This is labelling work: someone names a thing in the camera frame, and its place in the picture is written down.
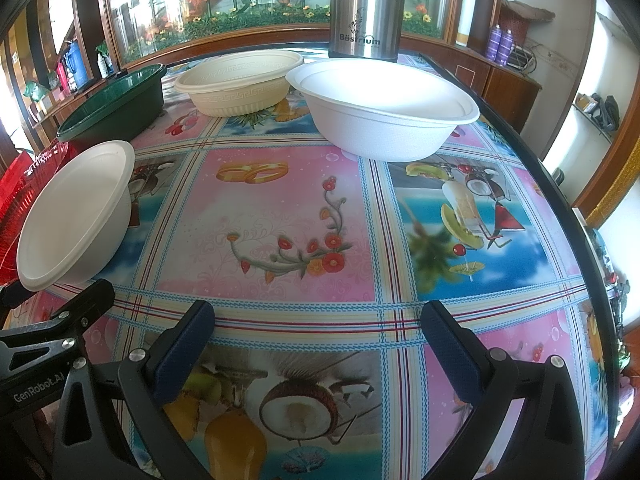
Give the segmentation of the small white foam bowl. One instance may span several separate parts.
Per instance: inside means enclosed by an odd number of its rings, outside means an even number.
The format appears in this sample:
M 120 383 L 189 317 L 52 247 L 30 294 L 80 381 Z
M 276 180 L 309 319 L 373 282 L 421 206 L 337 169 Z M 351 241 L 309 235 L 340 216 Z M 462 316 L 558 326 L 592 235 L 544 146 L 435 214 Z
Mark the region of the small white foam bowl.
M 121 140 L 96 144 L 58 170 L 18 239 L 17 274 L 26 289 L 82 284 L 107 265 L 128 229 L 132 170 L 134 148 Z

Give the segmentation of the red scalloped glass plate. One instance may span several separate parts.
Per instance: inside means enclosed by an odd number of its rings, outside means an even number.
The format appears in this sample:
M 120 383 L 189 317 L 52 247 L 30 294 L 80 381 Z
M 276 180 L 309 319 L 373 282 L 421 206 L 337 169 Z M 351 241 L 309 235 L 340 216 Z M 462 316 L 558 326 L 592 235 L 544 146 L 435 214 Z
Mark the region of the red scalloped glass plate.
M 78 154 L 68 142 L 55 141 L 32 159 L 18 155 L 1 178 L 1 285 L 17 279 L 16 252 L 22 227 L 36 198 L 53 176 Z

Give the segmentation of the dark green plastic bowl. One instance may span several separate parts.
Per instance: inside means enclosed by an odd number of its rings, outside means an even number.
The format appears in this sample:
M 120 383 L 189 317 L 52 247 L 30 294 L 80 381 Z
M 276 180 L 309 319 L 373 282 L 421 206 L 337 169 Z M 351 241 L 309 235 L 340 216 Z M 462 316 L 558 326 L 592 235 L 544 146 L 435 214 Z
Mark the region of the dark green plastic bowl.
M 79 151 L 111 140 L 131 141 L 163 110 L 165 74 L 165 65 L 152 64 L 118 78 L 74 110 L 56 137 Z

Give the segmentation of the cream ribbed plastic bowl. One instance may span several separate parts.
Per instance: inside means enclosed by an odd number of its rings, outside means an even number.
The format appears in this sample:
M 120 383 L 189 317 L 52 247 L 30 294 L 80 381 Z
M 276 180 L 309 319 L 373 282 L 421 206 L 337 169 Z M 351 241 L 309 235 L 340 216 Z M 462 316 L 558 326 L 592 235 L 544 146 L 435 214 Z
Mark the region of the cream ribbed plastic bowl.
M 253 114 L 282 101 L 290 91 L 286 74 L 303 64 L 304 58 L 289 50 L 230 53 L 179 75 L 175 89 L 209 117 Z

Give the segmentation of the large white foam bowl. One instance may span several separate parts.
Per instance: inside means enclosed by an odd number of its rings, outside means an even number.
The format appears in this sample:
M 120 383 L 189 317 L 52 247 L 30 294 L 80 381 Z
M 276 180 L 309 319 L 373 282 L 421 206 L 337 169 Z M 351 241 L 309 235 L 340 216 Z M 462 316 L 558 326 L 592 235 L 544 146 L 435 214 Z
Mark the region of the large white foam bowl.
M 318 131 L 341 150 L 382 162 L 433 155 L 455 128 L 480 118 L 469 95 L 426 70 L 366 58 L 329 58 L 286 74 Z

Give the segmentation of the pink thermos flask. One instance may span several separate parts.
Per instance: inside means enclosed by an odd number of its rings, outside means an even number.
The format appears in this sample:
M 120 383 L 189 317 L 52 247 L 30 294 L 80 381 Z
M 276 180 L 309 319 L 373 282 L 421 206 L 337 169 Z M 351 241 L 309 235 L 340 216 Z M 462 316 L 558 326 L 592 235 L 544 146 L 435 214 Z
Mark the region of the pink thermos flask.
M 56 63 L 55 73 L 56 73 L 56 76 L 58 76 L 58 83 L 60 84 L 60 87 L 64 96 L 70 96 L 70 85 L 68 84 L 68 79 L 67 79 L 64 64 L 61 61 L 58 61 Z

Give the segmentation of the blue thermos flask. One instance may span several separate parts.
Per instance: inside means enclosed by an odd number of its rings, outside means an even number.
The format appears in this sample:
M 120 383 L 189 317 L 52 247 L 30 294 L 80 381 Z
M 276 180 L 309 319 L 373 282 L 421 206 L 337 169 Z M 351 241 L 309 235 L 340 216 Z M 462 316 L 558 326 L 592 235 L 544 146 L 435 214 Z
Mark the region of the blue thermos flask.
M 82 88 L 89 81 L 89 77 L 76 40 L 70 42 L 64 58 L 66 66 L 74 78 L 76 87 L 78 89 Z

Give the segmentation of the white spray bottle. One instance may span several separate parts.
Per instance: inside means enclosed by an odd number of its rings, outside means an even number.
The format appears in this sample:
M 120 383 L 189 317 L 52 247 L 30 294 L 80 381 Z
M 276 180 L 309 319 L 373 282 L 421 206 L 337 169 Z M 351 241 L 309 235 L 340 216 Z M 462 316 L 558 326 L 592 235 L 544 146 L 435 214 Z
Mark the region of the white spray bottle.
M 96 62 L 98 63 L 101 77 L 107 78 L 108 75 L 110 74 L 110 71 L 108 70 L 108 65 L 107 65 L 107 62 L 105 61 L 104 56 L 100 52 L 96 54 Z

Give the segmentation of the colourful fruit pattern tablecloth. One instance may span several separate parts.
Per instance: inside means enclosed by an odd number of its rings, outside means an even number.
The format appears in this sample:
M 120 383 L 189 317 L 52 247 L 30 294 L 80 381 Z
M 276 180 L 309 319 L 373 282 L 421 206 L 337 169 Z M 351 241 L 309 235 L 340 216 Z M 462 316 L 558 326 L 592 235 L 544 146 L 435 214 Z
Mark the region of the colourful fruit pattern tablecloth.
M 440 301 L 488 349 L 565 361 L 585 474 L 611 453 L 615 335 L 582 224 L 539 159 L 482 100 L 431 156 L 382 162 L 318 131 L 303 96 L 253 119 L 188 96 L 129 142 L 117 252 L 64 300 L 109 281 L 119 362 L 196 300 L 213 335 L 163 406 L 209 479 L 427 479 L 471 405 L 420 326 Z M 1 474 L 24 479 L 32 415 L 1 419 Z

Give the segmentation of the purple bottle right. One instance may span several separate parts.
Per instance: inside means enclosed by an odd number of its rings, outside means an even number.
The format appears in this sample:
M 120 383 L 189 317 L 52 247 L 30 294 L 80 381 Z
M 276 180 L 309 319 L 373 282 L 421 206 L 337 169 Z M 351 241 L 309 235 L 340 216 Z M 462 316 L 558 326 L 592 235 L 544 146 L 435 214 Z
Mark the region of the purple bottle right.
M 501 32 L 499 47 L 496 55 L 496 63 L 500 66 L 506 66 L 509 56 L 513 48 L 513 35 L 511 29 L 505 29 Z

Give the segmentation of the purple bottle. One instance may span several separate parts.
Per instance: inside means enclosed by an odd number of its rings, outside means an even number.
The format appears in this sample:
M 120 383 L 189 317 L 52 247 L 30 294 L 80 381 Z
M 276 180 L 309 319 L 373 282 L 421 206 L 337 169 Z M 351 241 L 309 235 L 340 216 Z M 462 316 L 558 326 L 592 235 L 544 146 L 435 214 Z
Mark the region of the purple bottle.
M 502 30 L 499 24 L 495 24 L 491 27 L 487 38 L 487 44 L 485 49 L 485 58 L 489 61 L 495 61 L 497 58 L 498 50 L 500 47 L 502 37 Z
M 499 47 L 496 55 L 496 63 L 500 66 L 506 66 L 509 56 L 513 48 L 513 35 L 511 29 L 505 29 L 501 32 Z

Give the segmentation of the purple bottle left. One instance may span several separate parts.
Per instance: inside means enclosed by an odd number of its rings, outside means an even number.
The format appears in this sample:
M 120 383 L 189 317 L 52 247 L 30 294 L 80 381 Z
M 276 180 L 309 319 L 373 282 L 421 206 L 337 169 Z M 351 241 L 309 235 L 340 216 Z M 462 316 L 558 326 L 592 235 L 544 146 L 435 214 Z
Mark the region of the purple bottle left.
M 500 47 L 502 37 L 502 30 L 499 24 L 495 24 L 491 27 L 487 38 L 487 44 L 485 49 L 485 58 L 489 61 L 495 61 L 497 58 L 498 50 Z

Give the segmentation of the stainless steel thermos jug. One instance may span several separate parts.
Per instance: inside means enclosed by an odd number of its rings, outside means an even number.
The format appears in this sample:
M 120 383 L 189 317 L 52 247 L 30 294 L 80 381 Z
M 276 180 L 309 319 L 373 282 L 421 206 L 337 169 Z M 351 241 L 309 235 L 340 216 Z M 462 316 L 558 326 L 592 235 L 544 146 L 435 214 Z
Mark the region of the stainless steel thermos jug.
M 331 58 L 398 57 L 405 0 L 331 0 Z

